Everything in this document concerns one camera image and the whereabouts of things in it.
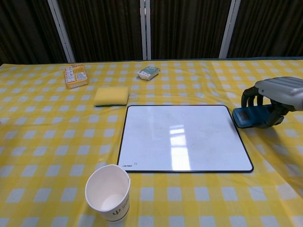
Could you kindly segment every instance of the white paper cup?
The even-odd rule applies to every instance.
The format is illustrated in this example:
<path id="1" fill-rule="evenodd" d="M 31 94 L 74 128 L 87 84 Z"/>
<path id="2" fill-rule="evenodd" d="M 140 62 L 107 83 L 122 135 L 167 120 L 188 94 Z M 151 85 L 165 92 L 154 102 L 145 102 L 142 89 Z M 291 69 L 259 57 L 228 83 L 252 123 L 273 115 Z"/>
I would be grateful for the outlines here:
<path id="1" fill-rule="evenodd" d="M 96 170 L 87 180 L 85 198 L 89 206 L 107 221 L 120 221 L 129 210 L 131 179 L 117 165 Z"/>

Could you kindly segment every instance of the dark curtain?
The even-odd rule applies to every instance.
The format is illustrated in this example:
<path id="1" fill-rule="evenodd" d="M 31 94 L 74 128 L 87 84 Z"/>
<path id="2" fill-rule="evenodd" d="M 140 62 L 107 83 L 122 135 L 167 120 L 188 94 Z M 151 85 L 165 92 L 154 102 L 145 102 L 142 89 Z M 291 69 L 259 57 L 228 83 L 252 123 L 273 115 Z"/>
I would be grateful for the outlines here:
<path id="1" fill-rule="evenodd" d="M 139 0 L 58 4 L 76 61 L 142 60 Z"/>
<path id="2" fill-rule="evenodd" d="M 0 1 L 0 65 L 66 62 L 47 0 Z"/>
<path id="3" fill-rule="evenodd" d="M 242 0 L 227 57 L 303 56 L 303 0 Z"/>
<path id="4" fill-rule="evenodd" d="M 218 58 L 231 0 L 151 0 L 153 59 Z"/>

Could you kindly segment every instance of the gray robot arm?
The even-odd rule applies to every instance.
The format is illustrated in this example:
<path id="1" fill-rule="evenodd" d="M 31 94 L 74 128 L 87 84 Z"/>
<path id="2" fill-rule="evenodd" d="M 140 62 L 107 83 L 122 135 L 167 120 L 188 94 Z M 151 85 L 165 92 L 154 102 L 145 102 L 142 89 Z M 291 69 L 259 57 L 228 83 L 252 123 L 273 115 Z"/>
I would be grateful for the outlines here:
<path id="1" fill-rule="evenodd" d="M 303 110 L 303 80 L 294 77 L 278 77 L 258 81 L 246 89 L 241 98 L 241 106 L 263 105 L 263 97 L 270 99 L 272 111 L 269 119 L 260 128 L 267 128 L 282 122 L 289 111 Z"/>

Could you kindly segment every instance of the whiteboard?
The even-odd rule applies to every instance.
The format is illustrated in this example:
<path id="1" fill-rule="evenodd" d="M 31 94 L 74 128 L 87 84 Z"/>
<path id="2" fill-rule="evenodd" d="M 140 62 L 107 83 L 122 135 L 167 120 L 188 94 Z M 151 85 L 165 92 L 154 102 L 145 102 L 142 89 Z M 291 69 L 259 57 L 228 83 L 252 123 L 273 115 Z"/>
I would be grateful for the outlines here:
<path id="1" fill-rule="evenodd" d="M 127 172 L 251 172 L 224 105 L 131 105 L 117 164 Z"/>

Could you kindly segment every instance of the yellow package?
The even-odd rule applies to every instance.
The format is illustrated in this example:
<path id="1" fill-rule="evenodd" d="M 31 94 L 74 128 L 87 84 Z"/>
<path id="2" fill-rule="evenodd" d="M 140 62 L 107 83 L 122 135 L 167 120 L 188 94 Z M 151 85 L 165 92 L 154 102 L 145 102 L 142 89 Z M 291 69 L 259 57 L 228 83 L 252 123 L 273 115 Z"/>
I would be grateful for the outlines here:
<path id="1" fill-rule="evenodd" d="M 89 84 L 83 65 L 77 64 L 65 68 L 65 82 L 68 89 Z"/>

